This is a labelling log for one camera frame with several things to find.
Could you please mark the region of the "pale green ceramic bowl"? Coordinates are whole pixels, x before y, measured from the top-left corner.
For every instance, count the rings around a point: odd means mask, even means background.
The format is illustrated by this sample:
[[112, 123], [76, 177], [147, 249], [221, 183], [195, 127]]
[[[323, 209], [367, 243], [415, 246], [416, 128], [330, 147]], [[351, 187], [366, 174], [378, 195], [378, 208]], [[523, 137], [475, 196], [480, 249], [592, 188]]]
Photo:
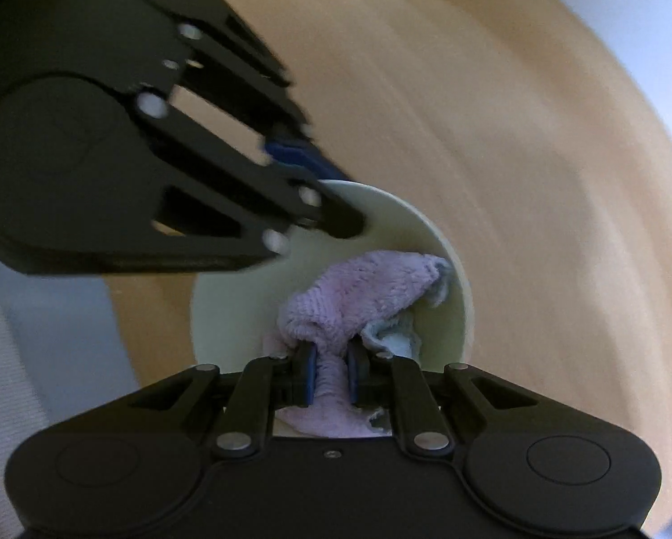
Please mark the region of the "pale green ceramic bowl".
[[284, 258], [234, 273], [203, 273], [194, 281], [191, 340], [199, 364], [225, 372], [241, 371], [263, 354], [263, 338], [276, 327], [288, 297], [303, 292], [331, 265], [371, 251], [435, 254], [450, 261], [454, 280], [448, 299], [432, 308], [414, 308], [421, 337], [421, 366], [440, 371], [451, 362], [467, 362], [474, 345], [474, 307], [469, 280], [455, 248], [435, 223], [412, 204], [377, 187], [329, 180], [326, 185], [358, 207], [368, 228], [351, 240], [298, 228], [290, 232]]

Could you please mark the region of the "pink and grey cloth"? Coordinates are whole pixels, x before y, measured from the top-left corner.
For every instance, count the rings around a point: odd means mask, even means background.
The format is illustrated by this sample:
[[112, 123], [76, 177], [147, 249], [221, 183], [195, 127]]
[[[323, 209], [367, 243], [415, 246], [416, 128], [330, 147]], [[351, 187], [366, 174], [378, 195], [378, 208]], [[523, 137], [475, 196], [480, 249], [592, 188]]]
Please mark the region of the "pink and grey cloth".
[[300, 343], [316, 352], [314, 400], [288, 406], [277, 418], [303, 436], [369, 438], [391, 433], [382, 407], [360, 409], [351, 402], [346, 362], [355, 337], [381, 358], [419, 362], [422, 340], [414, 305], [437, 308], [449, 297], [452, 264], [433, 254], [372, 251], [334, 264], [303, 292], [281, 305], [276, 327], [266, 333], [268, 357], [293, 353]]

